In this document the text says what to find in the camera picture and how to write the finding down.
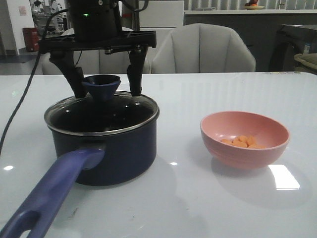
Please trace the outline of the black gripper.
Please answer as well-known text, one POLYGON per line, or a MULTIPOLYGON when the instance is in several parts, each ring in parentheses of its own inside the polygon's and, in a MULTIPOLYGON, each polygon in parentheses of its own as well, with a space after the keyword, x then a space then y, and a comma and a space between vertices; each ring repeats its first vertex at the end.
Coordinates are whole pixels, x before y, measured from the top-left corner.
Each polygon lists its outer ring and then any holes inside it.
POLYGON ((84 98, 83 70, 74 64, 74 51, 105 50, 107 54, 130 51, 127 68, 130 92, 140 96, 148 47, 157 46, 155 31, 123 30, 117 0, 70 0, 66 9, 74 34, 39 41, 39 51, 50 53, 76 98, 84 98))

